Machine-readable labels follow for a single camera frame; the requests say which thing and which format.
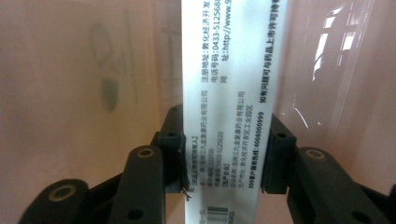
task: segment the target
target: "black mechanical arm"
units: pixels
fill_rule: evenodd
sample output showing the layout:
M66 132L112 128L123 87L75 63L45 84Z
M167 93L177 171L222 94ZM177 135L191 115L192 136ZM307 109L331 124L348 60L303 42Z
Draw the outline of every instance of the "black mechanical arm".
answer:
M66 179L44 189L21 224L165 223L164 194L186 194L182 105L171 108L149 146L129 154L122 174L88 189ZM327 152L296 147L296 137L273 116L262 191L288 193L294 223L396 223L396 186L389 196L355 183Z

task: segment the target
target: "plastic wall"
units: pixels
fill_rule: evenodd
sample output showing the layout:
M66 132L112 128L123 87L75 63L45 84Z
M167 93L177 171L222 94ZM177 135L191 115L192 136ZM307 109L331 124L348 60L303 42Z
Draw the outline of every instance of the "plastic wall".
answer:
M276 114L300 147L389 193L396 3L290 2ZM0 19L0 223L16 223L54 181L121 172L181 103L180 2L5 0ZM167 220L184 223L182 195ZM286 197L262 195L257 223L291 223Z

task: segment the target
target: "barcode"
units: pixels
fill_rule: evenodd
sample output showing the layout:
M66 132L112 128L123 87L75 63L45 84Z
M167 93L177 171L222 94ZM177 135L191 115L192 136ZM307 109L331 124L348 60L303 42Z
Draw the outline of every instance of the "barcode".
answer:
M228 208L207 207L207 224L227 224Z

